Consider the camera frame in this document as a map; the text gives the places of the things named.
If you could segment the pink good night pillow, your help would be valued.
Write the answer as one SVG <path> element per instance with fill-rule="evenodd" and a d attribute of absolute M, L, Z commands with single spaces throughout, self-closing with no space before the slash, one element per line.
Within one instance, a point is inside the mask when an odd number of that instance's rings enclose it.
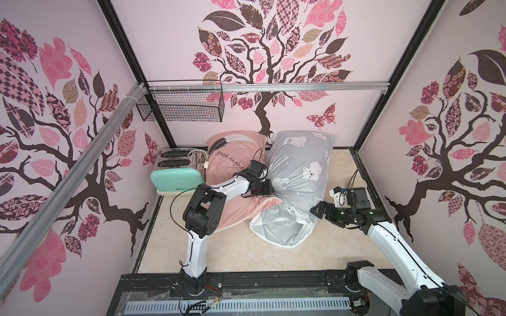
<path fill-rule="evenodd" d="M 215 186 L 231 180 L 236 173 L 246 169 L 252 160 L 264 164 L 268 140 L 267 136 L 251 131 L 224 132 L 212 136 L 206 142 L 209 161 L 206 184 Z M 261 211 L 281 203 L 282 200 L 274 195 L 236 196 L 225 203 L 217 231 L 249 222 Z"/>

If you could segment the grey polar bear pillow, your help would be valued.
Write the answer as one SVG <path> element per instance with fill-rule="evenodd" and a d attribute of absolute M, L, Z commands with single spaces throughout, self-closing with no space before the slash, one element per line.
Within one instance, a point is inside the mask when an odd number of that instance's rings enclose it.
<path fill-rule="evenodd" d="M 320 221 L 310 209 L 324 200 L 329 161 L 336 135 L 311 131 L 273 134 L 267 155 L 267 179 L 280 204 L 250 222 L 259 238 L 282 248 L 304 242 Z"/>

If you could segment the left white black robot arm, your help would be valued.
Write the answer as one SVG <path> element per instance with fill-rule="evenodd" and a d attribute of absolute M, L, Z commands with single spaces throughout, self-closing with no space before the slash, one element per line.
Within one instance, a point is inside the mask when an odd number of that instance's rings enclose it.
<path fill-rule="evenodd" d="M 214 186 L 198 185 L 183 213 L 188 234 L 187 255 L 181 262 L 181 284 L 191 296 L 204 292 L 209 236 L 219 226 L 225 204 L 237 196 L 265 196 L 274 193 L 265 164 L 252 160 L 248 168 Z"/>

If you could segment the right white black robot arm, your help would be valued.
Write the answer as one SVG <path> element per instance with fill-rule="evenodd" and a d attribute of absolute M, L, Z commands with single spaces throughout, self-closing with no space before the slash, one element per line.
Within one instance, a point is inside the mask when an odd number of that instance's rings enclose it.
<path fill-rule="evenodd" d="M 344 285 L 350 292 L 367 289 L 398 315 L 464 315 L 470 308 L 457 286 L 448 285 L 431 270 L 400 235 L 383 209 L 372 209 L 364 188 L 332 190 L 333 203 L 319 201 L 310 212 L 344 229 L 359 229 L 390 261 L 401 284 L 374 264 L 347 264 Z"/>

